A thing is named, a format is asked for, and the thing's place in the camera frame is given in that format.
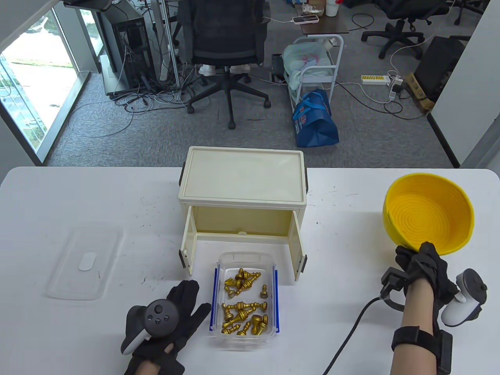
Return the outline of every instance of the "white table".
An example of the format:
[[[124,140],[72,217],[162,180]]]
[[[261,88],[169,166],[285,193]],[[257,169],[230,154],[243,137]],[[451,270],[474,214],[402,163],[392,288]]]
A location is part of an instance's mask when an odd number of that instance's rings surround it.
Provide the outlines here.
[[[185,220],[177,202],[180,168],[34,168],[12,170],[0,187],[0,373],[121,375],[125,317],[132,305],[164,297],[186,274],[178,250]],[[308,169],[302,236],[308,262],[295,283],[284,248],[279,274],[281,333],[254,351],[214,345],[207,319],[179,354],[186,374],[322,374],[364,304],[395,265],[381,209],[390,184],[415,169]],[[487,283],[479,319],[457,328],[453,374],[498,371],[500,183],[488,170],[432,170],[467,192],[476,227],[470,243],[446,256],[449,275],[467,267]],[[103,297],[67,301],[44,295],[71,228],[121,226],[125,236]],[[239,244],[255,250],[261,245]],[[193,278],[198,303],[212,299],[219,253],[200,245]],[[331,374],[388,374],[401,313],[378,302],[366,312]]]

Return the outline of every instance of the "yellow bowl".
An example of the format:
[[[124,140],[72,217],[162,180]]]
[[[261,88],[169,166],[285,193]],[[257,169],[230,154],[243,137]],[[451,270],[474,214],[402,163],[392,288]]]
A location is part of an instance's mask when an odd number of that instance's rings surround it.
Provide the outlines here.
[[[394,181],[385,196],[383,225],[396,245],[419,251],[428,241],[439,255],[446,255],[471,239],[474,208],[450,180],[429,173],[408,174]]]

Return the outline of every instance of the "white cart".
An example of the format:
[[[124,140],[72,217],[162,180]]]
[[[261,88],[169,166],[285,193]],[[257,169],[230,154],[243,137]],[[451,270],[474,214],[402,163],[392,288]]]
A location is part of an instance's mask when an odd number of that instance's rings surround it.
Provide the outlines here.
[[[314,42],[326,42],[328,40],[335,39],[337,42],[337,46],[326,50],[326,54],[330,61],[330,64],[327,65],[312,65],[307,66],[300,71],[299,75],[299,84],[297,90],[293,90],[288,85],[288,92],[290,94],[290,102],[291,102],[291,110],[294,111],[296,105],[299,103],[302,97],[302,88],[303,87],[311,87],[318,86],[321,87],[322,84],[330,84],[330,93],[328,95],[328,100],[332,101],[332,95],[334,93],[335,81],[337,79],[337,74],[339,72],[339,65],[341,62],[342,51],[344,49],[344,39],[338,34],[310,34],[307,36],[301,36],[297,38],[293,44],[298,43],[314,43]],[[338,50],[336,58],[333,58],[332,51]],[[326,75],[311,75],[314,71],[329,71],[329,74]],[[287,74],[286,70],[284,73],[285,79],[287,82],[290,82],[290,77]]]

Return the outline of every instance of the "gray carpet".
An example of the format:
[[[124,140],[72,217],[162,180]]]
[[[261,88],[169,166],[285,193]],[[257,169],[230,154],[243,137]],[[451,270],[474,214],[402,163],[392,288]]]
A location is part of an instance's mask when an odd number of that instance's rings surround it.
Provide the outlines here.
[[[270,3],[272,17],[277,20],[290,20],[295,15],[294,10],[283,0],[270,0]],[[350,29],[356,27],[351,22],[351,16],[355,13],[374,16],[375,22],[369,30],[383,30],[388,21],[385,14],[372,4],[353,9],[343,6],[340,12]],[[440,16],[434,17],[430,26],[424,21],[417,21],[415,26],[426,37],[436,29],[436,35],[445,37],[470,35],[479,16],[465,10],[461,25],[454,26],[457,14],[458,8],[453,8],[442,27],[440,24],[443,18]],[[356,21],[363,25],[369,23],[370,19],[358,16]],[[401,46],[394,45],[385,60],[379,60],[379,50],[386,40],[372,37],[367,42],[361,42],[361,33],[362,30],[356,30],[344,36],[345,48],[338,82],[359,82],[362,74],[383,75],[391,69],[390,54]],[[291,23],[270,22],[264,67],[252,71],[252,74],[268,78],[271,54],[281,53],[301,35],[300,28]],[[414,71],[418,65],[409,48],[399,52],[393,62],[403,76]],[[182,108],[135,115],[126,130],[104,138],[83,137],[65,126],[47,157],[46,165],[177,167],[182,165],[189,146],[194,145],[296,149],[287,89],[256,79],[250,86],[266,92],[272,108],[264,109],[261,99],[234,91],[232,98],[236,130],[227,129],[227,102],[224,93],[219,92],[196,103],[195,114],[188,115]],[[198,92],[201,90],[200,86],[194,88]],[[346,88],[363,103],[383,110],[382,105],[364,97],[358,86],[347,85]],[[368,86],[366,91],[379,101],[387,100],[388,89],[385,86]],[[93,74],[74,108],[87,103],[99,103],[86,105],[72,115],[69,122],[74,131],[95,136],[112,133],[125,126],[130,120],[130,114],[107,100],[102,78]],[[412,118],[421,114],[411,99],[401,103],[404,109],[399,116]],[[160,107],[160,104],[155,104],[155,108]],[[402,120],[389,114],[377,113],[356,102],[340,86],[334,89],[331,107],[340,143],[302,149],[308,167],[451,168],[450,161],[425,117]],[[394,104],[389,108],[391,111],[397,110]]]

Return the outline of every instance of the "white cup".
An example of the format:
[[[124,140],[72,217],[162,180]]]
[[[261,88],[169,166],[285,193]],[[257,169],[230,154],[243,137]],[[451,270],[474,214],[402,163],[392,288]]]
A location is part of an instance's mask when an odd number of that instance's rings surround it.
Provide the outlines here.
[[[324,13],[328,17],[335,17],[338,11],[339,11],[339,4],[337,4],[335,0],[326,0],[326,8],[324,10]]]

